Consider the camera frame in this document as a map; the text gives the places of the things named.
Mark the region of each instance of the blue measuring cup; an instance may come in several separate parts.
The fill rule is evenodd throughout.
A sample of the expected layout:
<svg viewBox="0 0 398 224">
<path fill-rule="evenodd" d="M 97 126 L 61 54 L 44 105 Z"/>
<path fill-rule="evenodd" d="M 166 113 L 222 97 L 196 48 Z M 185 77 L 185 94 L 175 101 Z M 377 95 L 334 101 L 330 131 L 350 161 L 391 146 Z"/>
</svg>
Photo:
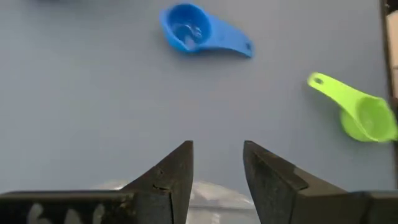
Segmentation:
<svg viewBox="0 0 398 224">
<path fill-rule="evenodd" d="M 160 23 L 169 44 L 182 52 L 230 49 L 253 56 L 253 43 L 242 31 L 194 4 L 177 4 L 162 11 Z"/>
</svg>

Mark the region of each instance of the clear plastic bag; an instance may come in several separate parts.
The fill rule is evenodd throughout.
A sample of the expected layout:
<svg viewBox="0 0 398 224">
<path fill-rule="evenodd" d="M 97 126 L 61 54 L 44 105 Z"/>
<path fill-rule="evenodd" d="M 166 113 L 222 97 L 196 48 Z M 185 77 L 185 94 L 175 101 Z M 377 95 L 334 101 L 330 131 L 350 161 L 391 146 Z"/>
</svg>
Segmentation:
<svg viewBox="0 0 398 224">
<path fill-rule="evenodd" d="M 121 189 L 128 181 L 110 181 L 93 189 Z M 192 184 L 187 224 L 258 224 L 253 201 L 236 191 L 209 182 Z"/>
</svg>

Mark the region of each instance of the green measuring cup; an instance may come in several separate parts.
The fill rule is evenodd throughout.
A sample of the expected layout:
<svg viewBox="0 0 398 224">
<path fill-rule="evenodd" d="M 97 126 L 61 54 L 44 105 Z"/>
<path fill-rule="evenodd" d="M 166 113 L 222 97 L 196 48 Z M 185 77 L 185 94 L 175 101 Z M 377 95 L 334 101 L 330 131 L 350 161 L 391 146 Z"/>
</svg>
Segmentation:
<svg viewBox="0 0 398 224">
<path fill-rule="evenodd" d="M 341 106 L 341 124 L 352 138 L 377 142 L 397 139 L 394 113 L 382 98 L 363 93 L 317 72 L 310 75 L 308 84 Z"/>
</svg>

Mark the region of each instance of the hole in handle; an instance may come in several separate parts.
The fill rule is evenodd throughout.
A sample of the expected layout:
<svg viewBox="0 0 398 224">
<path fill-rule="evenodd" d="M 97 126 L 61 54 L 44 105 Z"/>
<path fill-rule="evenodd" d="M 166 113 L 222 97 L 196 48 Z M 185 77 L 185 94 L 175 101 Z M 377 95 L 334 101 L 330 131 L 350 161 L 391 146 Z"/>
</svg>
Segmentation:
<svg viewBox="0 0 398 224">
<path fill-rule="evenodd" d="M 323 84 L 323 81 L 322 81 L 322 79 L 320 79 L 320 78 L 314 78 L 313 79 L 317 84 Z"/>
</svg>

